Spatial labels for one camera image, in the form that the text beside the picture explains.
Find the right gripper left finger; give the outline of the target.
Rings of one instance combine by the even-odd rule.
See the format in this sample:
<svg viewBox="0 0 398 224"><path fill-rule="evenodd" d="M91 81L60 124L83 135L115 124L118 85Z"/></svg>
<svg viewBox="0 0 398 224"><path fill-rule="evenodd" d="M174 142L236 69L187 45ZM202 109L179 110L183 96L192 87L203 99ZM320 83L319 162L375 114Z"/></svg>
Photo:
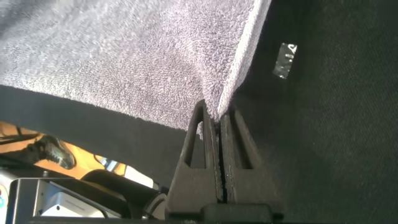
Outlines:
<svg viewBox="0 0 398 224"><path fill-rule="evenodd" d="M190 167L197 127L202 124L204 169ZM193 110L192 118L184 140L180 159L174 173L165 205L167 218L200 218L201 210L207 205L223 200L223 184L219 164L219 145L215 123L207 112L204 100Z"/></svg>

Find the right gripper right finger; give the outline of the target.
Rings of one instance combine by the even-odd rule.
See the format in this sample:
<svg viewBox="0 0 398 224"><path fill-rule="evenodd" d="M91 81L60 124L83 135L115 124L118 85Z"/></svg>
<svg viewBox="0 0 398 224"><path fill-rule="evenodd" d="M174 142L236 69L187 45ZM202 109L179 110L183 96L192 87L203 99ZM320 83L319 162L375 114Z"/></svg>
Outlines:
<svg viewBox="0 0 398 224"><path fill-rule="evenodd" d="M265 208L271 218L283 218L284 208L272 174L236 108L221 118L220 146L226 202Z"/></svg>

